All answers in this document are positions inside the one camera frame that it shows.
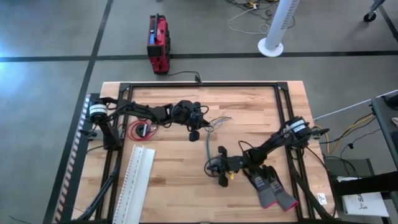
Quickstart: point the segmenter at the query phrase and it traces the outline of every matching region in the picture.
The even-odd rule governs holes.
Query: caster wheel
[[[363,21],[365,22],[372,22],[373,20],[376,19],[376,13],[374,13],[372,15],[372,17],[369,17],[369,13],[367,13],[364,17],[363,17]]]

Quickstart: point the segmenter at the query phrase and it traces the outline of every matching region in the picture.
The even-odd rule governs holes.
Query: wooden tabletop
[[[104,83],[101,97],[117,98],[119,84]],[[295,115],[303,116],[313,124],[303,82],[294,81],[288,84]],[[202,105],[210,107],[205,115],[208,121],[219,116],[232,117],[232,120],[224,122],[211,135],[212,156],[218,154],[218,146],[227,148],[229,156],[241,155],[238,140],[259,146],[280,128],[274,89],[270,87],[134,88],[132,99],[149,106],[175,104],[180,100],[199,101]],[[129,118],[129,122],[134,120],[136,118]],[[119,191],[133,145],[145,146],[156,151],[141,222],[297,221],[294,209],[284,212],[278,204],[268,209],[261,208],[255,189],[242,172],[229,181],[227,188],[219,186],[217,179],[208,177],[203,171],[206,162],[206,132],[200,130],[200,135],[199,141],[190,142],[186,127],[173,124],[169,129],[160,128],[148,141],[134,142],[126,138]],[[93,141],[89,148],[100,145],[102,141]],[[318,141],[310,141],[309,148],[322,158]],[[81,215],[79,210],[84,210],[98,193],[105,157],[106,151],[102,149],[90,151],[86,155],[73,218]],[[305,153],[304,162],[311,191],[314,195],[326,195],[328,203],[325,208],[332,214],[335,204],[326,171],[311,153]],[[292,194],[284,148],[271,152],[265,164],[276,169],[286,191]],[[307,209],[301,190],[300,198],[306,217]]]

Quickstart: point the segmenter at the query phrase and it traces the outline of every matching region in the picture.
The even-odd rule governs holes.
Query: red power station
[[[150,16],[147,51],[154,73],[167,74],[170,68],[170,34],[165,16]]]

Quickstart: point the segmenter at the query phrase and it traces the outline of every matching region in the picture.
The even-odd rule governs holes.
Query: yellow cable
[[[335,146],[333,147],[333,149],[332,149],[330,152],[328,152],[328,153],[331,154],[332,152],[334,152],[334,151],[338,148],[338,146],[340,145],[340,140],[341,140],[343,137],[345,137],[345,136],[346,136],[345,134],[347,134],[352,128],[357,127],[358,125],[360,125],[360,124],[362,124],[362,123],[364,123],[364,122],[366,122],[366,121],[372,119],[373,117],[374,117],[374,115],[371,114],[371,115],[366,116],[366,117],[364,117],[363,119],[359,120],[357,123],[352,124],[347,130],[345,130],[345,131],[343,132],[343,134],[341,135],[340,139],[337,140],[337,143],[335,144]]]
[[[319,128],[319,129],[323,129],[321,126],[319,126],[319,125],[314,125],[313,126],[314,128]],[[325,133],[325,138],[326,138],[326,152],[328,152],[329,153],[329,145],[330,145],[330,143],[329,143],[329,135],[328,135],[328,133]]]

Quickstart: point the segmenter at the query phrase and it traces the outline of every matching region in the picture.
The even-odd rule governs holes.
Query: red cable
[[[157,127],[153,132],[150,132],[149,134],[147,134],[147,135],[145,135],[144,137],[135,137],[134,135],[133,135],[133,133],[134,133],[134,130],[136,129],[136,127],[138,126],[138,125],[140,125],[140,124],[143,124],[143,125],[147,125],[148,127],[149,127],[149,129],[150,129],[150,124],[148,124],[147,122],[145,122],[145,121],[139,121],[139,120],[137,120],[137,121],[133,121],[131,124],[129,124],[129,126],[127,127],[127,136],[129,137],[129,139],[131,139],[131,140],[133,140],[133,141],[146,141],[146,140],[148,140],[149,138],[151,138],[155,133],[156,133],[156,131],[158,130],[158,128],[159,127]]]

